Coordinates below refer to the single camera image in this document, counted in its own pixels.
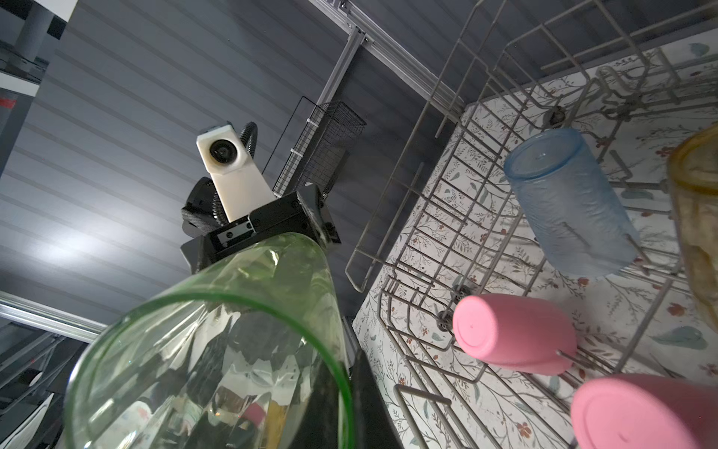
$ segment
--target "green glass cup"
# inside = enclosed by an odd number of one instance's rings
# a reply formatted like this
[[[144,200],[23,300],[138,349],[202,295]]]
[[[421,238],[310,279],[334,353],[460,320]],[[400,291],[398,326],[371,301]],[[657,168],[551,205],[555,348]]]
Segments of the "green glass cup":
[[[275,236],[132,310],[75,367],[65,426],[71,449],[353,447],[322,249]]]

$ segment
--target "floral pattern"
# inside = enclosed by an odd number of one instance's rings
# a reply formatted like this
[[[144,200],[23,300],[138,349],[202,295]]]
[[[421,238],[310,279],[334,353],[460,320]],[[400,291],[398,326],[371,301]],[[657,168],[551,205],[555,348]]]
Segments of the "floral pattern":
[[[718,41],[718,32],[674,42],[662,51],[673,63],[686,62],[696,52],[713,54],[703,43],[713,41]],[[645,55],[651,70],[662,67],[655,50]],[[623,83],[604,77],[613,89],[611,98],[602,95],[599,83],[591,85],[573,126],[584,134],[610,180],[622,180],[625,166],[633,174],[630,182],[660,183],[666,178],[666,158],[673,148],[718,120],[718,109],[669,110],[675,104],[666,101],[667,112],[636,114],[613,132],[624,113],[617,98],[630,97],[642,65],[634,56],[610,66],[620,72]],[[684,80],[718,75],[718,63],[681,67],[678,75]],[[596,76],[597,69],[589,74]],[[648,93],[640,100],[668,99],[662,88],[671,82],[665,70],[657,70],[644,81],[642,89]],[[580,74],[568,75],[544,83],[531,95],[540,104],[559,98],[562,105],[570,105],[579,100],[585,83]],[[705,85],[691,84],[679,93],[705,102],[702,88]],[[683,376],[718,386],[718,334],[700,321],[682,272],[673,275],[670,288],[658,275],[672,273],[679,261],[666,193],[616,190],[630,208],[645,256],[620,274],[606,277],[559,273],[543,260],[528,223],[516,220],[521,209],[500,167],[505,156],[502,147],[512,149],[540,132],[545,113],[521,92],[467,107],[462,126],[470,133],[462,133],[458,126],[452,135],[424,188],[424,198],[414,206],[388,265],[379,272],[354,321],[407,448],[419,444],[410,418],[430,448],[471,447],[469,438],[481,448],[492,447],[493,441],[502,448],[565,448],[573,439],[567,410],[575,389],[604,375],[584,365],[561,376],[531,376],[484,366],[469,357],[445,326],[454,304],[452,288],[461,284],[474,292],[484,285],[487,292],[554,301],[573,320],[581,357],[604,368],[619,361],[656,295],[666,288],[661,307],[624,372]],[[396,384],[426,389],[451,404],[403,392],[408,417],[394,396]]]

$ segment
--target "glass rim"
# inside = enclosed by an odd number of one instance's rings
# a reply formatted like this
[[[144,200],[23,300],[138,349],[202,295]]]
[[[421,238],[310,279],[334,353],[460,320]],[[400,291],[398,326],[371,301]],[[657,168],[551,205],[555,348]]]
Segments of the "glass rim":
[[[78,359],[75,367],[70,374],[70,380],[67,385],[67,394],[65,397],[65,411],[63,412],[62,421],[65,423],[67,429],[67,440],[69,442],[68,447],[80,448],[85,445],[75,441],[75,435],[77,434],[72,416],[75,411],[75,405],[78,404],[77,395],[80,393],[78,382],[85,380],[86,376],[90,376],[89,380],[94,382],[95,370],[84,371],[82,367],[84,362],[92,360],[95,357],[104,357],[106,352],[109,350],[108,343],[114,342],[117,337],[122,336],[123,332],[127,331],[135,320],[144,317],[147,313],[157,311],[162,307],[166,307],[172,304],[178,304],[181,302],[196,301],[197,295],[203,295],[205,297],[214,297],[212,299],[203,299],[206,302],[232,302],[240,305],[247,305],[261,312],[268,313],[269,315],[281,320],[283,323],[288,325],[292,330],[296,331],[302,337],[306,338],[307,342],[317,349],[317,352],[322,357],[322,360],[327,365],[329,372],[332,373],[337,387],[340,392],[340,398],[344,404],[344,429],[342,430],[342,441],[337,442],[341,444],[341,448],[353,449],[354,447],[354,417],[353,417],[353,399],[351,394],[350,382],[346,370],[342,367],[340,361],[336,360],[331,351],[322,344],[321,340],[314,335],[309,329],[303,326],[297,320],[294,320],[287,314],[284,314],[267,304],[250,300],[244,296],[224,293],[224,292],[207,292],[206,290],[199,291],[193,290],[191,287],[182,292],[170,292],[168,295],[162,295],[153,298],[150,301],[135,307],[133,310],[125,314],[120,320],[112,325],[109,325],[83,352],[82,356]],[[80,406],[84,404],[84,398],[82,398]]]
[[[521,157],[521,155],[528,151],[533,145],[536,143],[539,143],[543,139],[548,139],[550,137],[556,137],[556,136],[565,136],[569,137],[571,140],[568,141],[568,143],[573,144],[574,148],[573,150],[568,153],[563,159],[559,160],[558,162],[555,162],[553,165],[538,171],[533,172],[528,175],[517,175],[516,172],[512,170],[513,163]],[[569,163],[569,161],[578,154],[578,152],[581,150],[582,145],[585,144],[586,141],[582,138],[581,132],[574,128],[559,128],[559,129],[547,129],[535,136],[531,136],[528,139],[521,142],[516,148],[514,148],[511,152],[509,152],[508,156],[506,157],[506,161],[504,161],[503,164],[503,172],[504,175],[509,180],[512,181],[530,181],[530,180],[537,180],[539,178],[551,175],[552,173],[555,173],[556,171],[560,170],[562,167],[564,167],[566,164]]]
[[[718,124],[711,125],[698,134],[682,141],[671,153],[671,156],[668,157],[668,178],[687,190],[707,195],[718,195],[718,182],[700,180],[691,176],[684,165],[686,158],[692,151],[703,147],[714,139],[718,139]]]

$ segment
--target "blue plastic cup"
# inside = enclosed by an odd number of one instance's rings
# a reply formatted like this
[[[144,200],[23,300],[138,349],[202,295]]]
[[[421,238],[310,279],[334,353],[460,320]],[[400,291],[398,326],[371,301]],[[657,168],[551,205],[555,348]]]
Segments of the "blue plastic cup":
[[[546,259],[561,273],[604,276],[636,258],[638,231],[577,130],[527,139],[508,155],[504,173]]]

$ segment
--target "pink plastic cup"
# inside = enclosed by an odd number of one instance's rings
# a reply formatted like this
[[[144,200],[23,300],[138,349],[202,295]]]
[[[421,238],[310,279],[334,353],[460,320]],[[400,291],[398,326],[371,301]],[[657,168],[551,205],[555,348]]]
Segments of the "pink plastic cup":
[[[454,311],[454,336],[471,357],[502,368],[553,376],[576,354],[576,332],[552,302],[490,294],[467,296]]]
[[[718,389],[617,374],[578,389],[571,421],[582,449],[714,449]]]

